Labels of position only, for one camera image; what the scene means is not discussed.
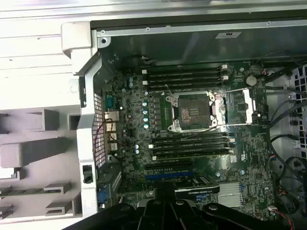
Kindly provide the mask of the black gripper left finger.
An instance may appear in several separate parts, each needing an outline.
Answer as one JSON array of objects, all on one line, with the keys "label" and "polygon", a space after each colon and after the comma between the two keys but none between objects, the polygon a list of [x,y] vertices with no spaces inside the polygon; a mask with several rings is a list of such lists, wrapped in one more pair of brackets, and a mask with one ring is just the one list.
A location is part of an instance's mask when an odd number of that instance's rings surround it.
[{"label": "black gripper left finger", "polygon": [[121,203],[74,223],[67,230],[178,230],[178,220],[171,207],[176,201],[171,183],[157,183],[154,198],[134,208]]}]

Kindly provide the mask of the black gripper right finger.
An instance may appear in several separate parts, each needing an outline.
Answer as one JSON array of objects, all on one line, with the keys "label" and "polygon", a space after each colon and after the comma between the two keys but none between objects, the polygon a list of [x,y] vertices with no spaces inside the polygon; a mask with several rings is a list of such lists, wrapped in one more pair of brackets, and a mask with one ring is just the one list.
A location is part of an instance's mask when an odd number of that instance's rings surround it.
[{"label": "black gripper right finger", "polygon": [[272,223],[259,220],[218,203],[202,210],[177,198],[175,185],[167,184],[167,228],[169,230],[271,230]]}]

